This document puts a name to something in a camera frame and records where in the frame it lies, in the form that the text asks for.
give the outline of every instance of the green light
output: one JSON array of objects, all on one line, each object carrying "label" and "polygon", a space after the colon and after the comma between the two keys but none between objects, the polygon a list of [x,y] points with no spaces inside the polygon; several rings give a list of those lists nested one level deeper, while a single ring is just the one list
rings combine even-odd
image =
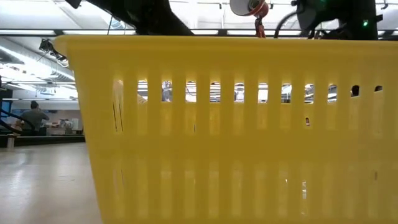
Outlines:
[{"label": "green light", "polygon": [[369,25],[369,21],[368,20],[364,20],[362,23],[362,26],[366,27]]}]

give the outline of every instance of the yellow plastic basket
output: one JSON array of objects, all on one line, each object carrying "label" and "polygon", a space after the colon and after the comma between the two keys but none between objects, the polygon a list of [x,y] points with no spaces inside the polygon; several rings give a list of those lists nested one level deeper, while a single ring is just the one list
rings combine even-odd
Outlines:
[{"label": "yellow plastic basket", "polygon": [[[398,43],[63,36],[56,46],[75,71],[104,223],[398,222]],[[161,102],[164,80],[172,102]]]}]

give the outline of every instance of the man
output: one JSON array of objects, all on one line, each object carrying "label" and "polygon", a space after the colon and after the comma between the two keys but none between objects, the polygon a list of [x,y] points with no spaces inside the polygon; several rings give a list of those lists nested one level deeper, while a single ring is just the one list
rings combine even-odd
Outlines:
[{"label": "man", "polygon": [[[28,121],[30,121],[33,126],[34,126],[34,131],[32,132],[31,126],[28,124],[24,124],[22,127],[22,131],[25,134],[22,135],[36,135],[39,132],[39,129],[42,125],[42,120],[48,121],[50,118],[42,112],[42,110],[39,108],[39,104],[36,101],[32,101],[30,103],[30,111],[25,111],[22,113],[21,118],[24,118]],[[21,127],[21,120],[17,120],[16,126]]]}]

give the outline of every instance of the gray floor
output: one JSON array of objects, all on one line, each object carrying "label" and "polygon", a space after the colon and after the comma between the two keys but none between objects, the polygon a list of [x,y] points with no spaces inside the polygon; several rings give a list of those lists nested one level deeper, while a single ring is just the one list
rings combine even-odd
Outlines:
[{"label": "gray floor", "polygon": [[0,151],[0,223],[101,223],[85,144]]}]

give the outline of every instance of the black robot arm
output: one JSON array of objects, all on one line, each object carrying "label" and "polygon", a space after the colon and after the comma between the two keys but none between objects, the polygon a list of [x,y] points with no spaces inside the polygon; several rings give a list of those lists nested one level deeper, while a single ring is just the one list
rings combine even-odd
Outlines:
[{"label": "black robot arm", "polygon": [[[78,8],[81,0],[66,0]],[[172,12],[168,0],[87,0],[116,19],[134,26],[140,35],[193,35]]]}]

